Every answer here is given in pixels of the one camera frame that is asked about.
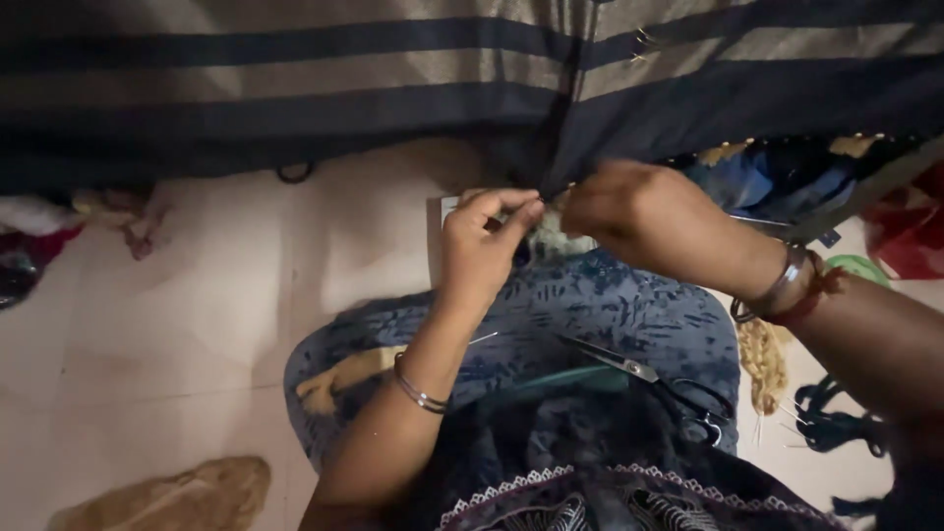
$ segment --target person's left hand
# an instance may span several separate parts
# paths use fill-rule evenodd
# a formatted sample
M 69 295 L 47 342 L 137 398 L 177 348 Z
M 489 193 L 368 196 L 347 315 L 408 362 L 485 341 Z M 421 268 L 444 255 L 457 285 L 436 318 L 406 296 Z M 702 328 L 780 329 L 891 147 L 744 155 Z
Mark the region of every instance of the person's left hand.
M 499 212 L 513 214 L 500 225 L 492 217 Z M 508 280 L 518 243 L 543 214 L 537 190 L 465 192 L 443 226 L 441 303 L 484 314 Z M 493 225 L 500 228 L 489 231 Z

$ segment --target black and gold striped fabric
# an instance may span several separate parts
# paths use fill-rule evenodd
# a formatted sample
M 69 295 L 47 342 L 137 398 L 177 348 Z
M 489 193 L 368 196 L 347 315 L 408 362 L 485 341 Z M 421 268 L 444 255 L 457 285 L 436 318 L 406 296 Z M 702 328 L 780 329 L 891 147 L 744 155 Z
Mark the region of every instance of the black and gold striped fabric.
M 602 157 L 938 134 L 944 4 L 7 0 L 0 193 L 468 138 L 552 194 Z

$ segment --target tiled floor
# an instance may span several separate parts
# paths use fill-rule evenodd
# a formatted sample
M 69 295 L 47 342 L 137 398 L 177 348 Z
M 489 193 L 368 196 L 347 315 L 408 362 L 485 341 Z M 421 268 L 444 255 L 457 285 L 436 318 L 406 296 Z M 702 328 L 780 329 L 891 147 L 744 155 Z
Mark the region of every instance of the tiled floor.
M 423 141 L 324 163 L 297 186 L 270 172 L 167 182 L 166 241 L 140 263 L 117 234 L 83 232 L 29 301 L 0 314 L 4 528 L 42 529 L 109 488 L 258 454 L 273 483 L 253 528 L 297 529 L 316 477 L 281 396 L 287 356 L 340 310 L 428 289 L 432 199 L 484 173 L 467 146 Z M 830 252 L 861 254 L 861 229 L 841 231 Z M 944 301 L 944 288 L 904 288 Z M 792 386 L 823 374 L 799 344 L 788 364 Z M 769 420 L 754 447 L 747 379 L 741 392 L 739 452 L 810 502 L 888 489 L 887 461 L 861 443 L 786 449 L 798 437 Z

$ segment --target skin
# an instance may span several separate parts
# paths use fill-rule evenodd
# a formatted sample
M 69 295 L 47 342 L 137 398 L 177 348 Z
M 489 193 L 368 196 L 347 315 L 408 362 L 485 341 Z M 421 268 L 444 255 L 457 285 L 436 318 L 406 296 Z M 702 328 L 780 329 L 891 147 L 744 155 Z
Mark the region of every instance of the skin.
M 485 229 L 500 211 L 514 215 Z M 533 190 L 471 191 L 444 228 L 444 280 L 403 358 L 403 372 L 444 400 L 465 346 L 511 271 L 514 249 L 540 218 Z M 633 161 L 603 163 L 571 190 L 562 230 L 597 239 L 633 267 L 758 300 L 784 268 L 784 245 L 719 210 L 682 174 Z M 773 304 L 790 308 L 814 271 Z M 944 462 L 944 315 L 850 277 L 791 332 L 866 408 L 896 429 L 896 461 Z M 408 491 L 432 453 L 442 417 L 413 403 L 393 381 L 380 387 L 332 453 L 301 530 L 376 518 Z

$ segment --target silver bangle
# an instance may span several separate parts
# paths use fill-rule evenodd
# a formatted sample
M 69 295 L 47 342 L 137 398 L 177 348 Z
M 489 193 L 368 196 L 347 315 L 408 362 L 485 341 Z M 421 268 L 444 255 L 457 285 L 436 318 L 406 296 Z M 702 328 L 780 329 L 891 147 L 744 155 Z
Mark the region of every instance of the silver bangle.
M 400 368 L 401 357 L 403 357 L 403 352 L 398 352 L 394 356 L 394 377 L 396 378 L 396 382 L 400 385 L 400 388 L 410 397 L 410 400 L 416 402 L 416 405 L 419 405 L 430 413 L 444 415 L 449 403 L 431 398 L 423 391 L 417 389 L 410 380 L 407 380 L 407 377 L 403 375 L 403 371 Z
M 777 296 L 780 295 L 780 292 L 800 277 L 800 272 L 803 270 L 807 256 L 809 256 L 809 253 L 804 246 L 786 244 L 786 263 L 784 264 L 784 271 L 780 274 L 777 281 L 774 282 L 753 305 L 760 309 L 769 308 L 774 300 L 777 299 Z M 738 299 L 731 301 L 731 318 L 734 319 L 736 323 L 746 323 L 757 317 L 751 310 L 743 314 L 740 313 L 742 304 L 743 303 Z

